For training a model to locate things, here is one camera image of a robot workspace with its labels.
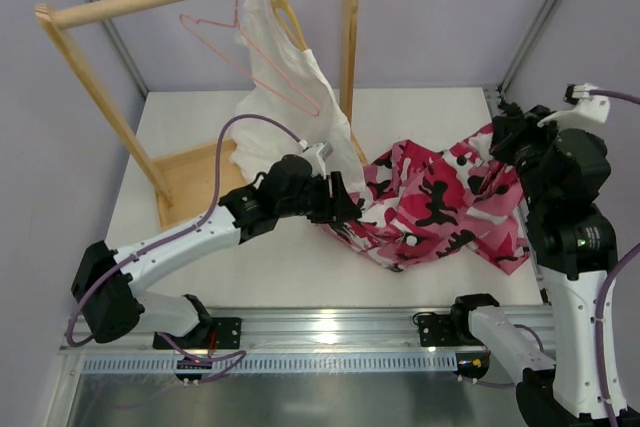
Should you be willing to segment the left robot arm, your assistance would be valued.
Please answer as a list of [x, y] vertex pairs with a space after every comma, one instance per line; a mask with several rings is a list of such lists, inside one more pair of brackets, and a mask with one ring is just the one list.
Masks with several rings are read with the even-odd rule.
[[204, 304], [192, 294], [155, 294], [154, 284], [209, 254], [271, 232], [283, 218], [338, 224], [360, 216], [340, 172], [318, 173], [303, 157], [287, 155], [205, 213], [161, 235], [119, 249], [103, 241], [88, 246], [71, 286], [78, 311], [67, 327], [67, 342], [81, 346], [73, 332], [82, 318], [89, 340], [98, 344], [141, 332], [166, 345], [204, 348], [215, 329]]

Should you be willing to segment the pink camouflage trousers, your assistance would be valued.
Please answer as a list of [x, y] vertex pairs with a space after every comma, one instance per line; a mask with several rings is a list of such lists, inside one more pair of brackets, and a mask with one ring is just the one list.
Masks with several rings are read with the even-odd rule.
[[363, 169], [361, 218], [324, 231], [393, 272], [468, 249], [512, 274], [530, 257], [516, 216], [524, 194], [515, 169], [491, 155], [492, 137], [487, 124], [442, 151], [394, 143]]

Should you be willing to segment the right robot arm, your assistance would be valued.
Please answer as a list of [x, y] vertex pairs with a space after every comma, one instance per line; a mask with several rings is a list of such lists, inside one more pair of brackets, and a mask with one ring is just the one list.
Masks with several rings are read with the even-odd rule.
[[530, 426], [635, 426], [615, 356], [612, 294], [629, 257], [596, 205], [611, 173], [604, 141], [564, 112], [501, 103], [491, 154], [517, 173], [526, 233], [551, 301], [555, 352], [538, 350], [490, 296], [458, 298], [462, 334], [486, 346], [509, 374]]

